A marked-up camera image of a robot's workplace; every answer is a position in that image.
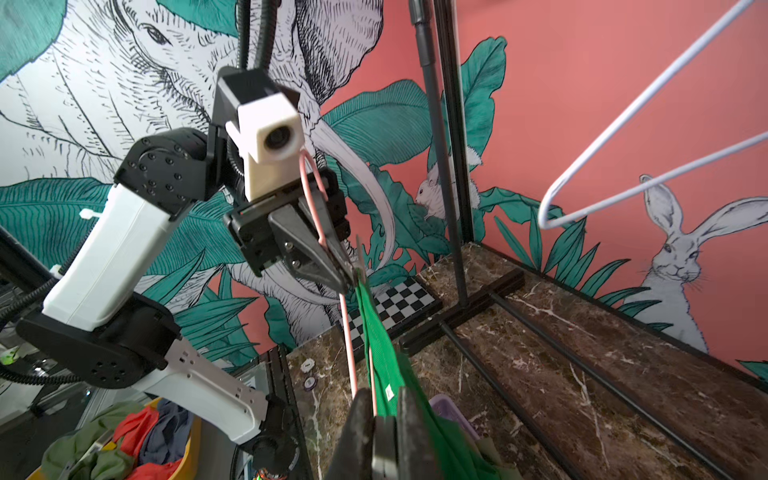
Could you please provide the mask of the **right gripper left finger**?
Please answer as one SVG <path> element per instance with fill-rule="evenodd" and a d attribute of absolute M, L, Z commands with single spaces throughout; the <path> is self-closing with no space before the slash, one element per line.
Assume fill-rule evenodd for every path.
<path fill-rule="evenodd" d="M 371 480 L 373 454 L 373 395 L 362 388 L 351 404 L 325 478 Z"/>

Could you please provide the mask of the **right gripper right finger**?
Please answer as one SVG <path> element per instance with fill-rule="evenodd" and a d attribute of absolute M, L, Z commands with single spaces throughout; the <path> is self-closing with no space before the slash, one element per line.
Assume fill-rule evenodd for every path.
<path fill-rule="evenodd" d="M 400 388 L 397 401 L 396 448 L 399 479 L 443 479 L 422 407 L 406 386 Z"/>

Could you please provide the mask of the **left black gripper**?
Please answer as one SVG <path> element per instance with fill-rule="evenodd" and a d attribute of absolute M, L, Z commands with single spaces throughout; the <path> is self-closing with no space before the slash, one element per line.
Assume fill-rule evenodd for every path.
<path fill-rule="evenodd" d="M 250 269 L 262 276 L 273 266 L 299 279 L 346 294 L 354 273 L 341 240 L 350 234 L 344 195 L 334 173 L 320 170 L 325 187 L 296 180 L 234 209 L 224 222 Z"/>

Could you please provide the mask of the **green tank top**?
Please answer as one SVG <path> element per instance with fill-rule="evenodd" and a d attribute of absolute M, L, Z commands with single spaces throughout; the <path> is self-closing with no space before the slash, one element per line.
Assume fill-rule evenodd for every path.
<path fill-rule="evenodd" d="M 457 422 L 433 410 L 409 359 L 393 346 L 368 285 L 359 283 L 355 295 L 362 316 L 376 412 L 384 418 L 402 421 L 406 418 L 406 408 L 401 397 L 410 396 L 426 433 L 426 446 L 413 453 L 419 458 L 425 453 L 433 454 L 436 471 L 445 479 L 519 479 L 517 469 L 498 460 L 492 441 L 473 441 Z"/>

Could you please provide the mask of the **olive tank top grey trim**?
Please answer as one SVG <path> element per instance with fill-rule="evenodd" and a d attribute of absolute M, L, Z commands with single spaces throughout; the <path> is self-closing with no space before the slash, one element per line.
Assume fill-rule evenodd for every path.
<path fill-rule="evenodd" d="M 495 469 L 501 480 L 523 479 L 519 470 L 513 464 L 505 463 L 502 460 L 491 438 L 481 438 L 475 442 L 475 445 L 482 457 Z"/>

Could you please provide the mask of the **white wire hanger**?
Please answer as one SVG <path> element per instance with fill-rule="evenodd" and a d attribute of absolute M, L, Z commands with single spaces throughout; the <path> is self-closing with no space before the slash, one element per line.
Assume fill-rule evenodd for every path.
<path fill-rule="evenodd" d="M 697 209 L 767 193 L 767 5 L 569 5 L 539 224 L 627 217 L 655 188 Z"/>

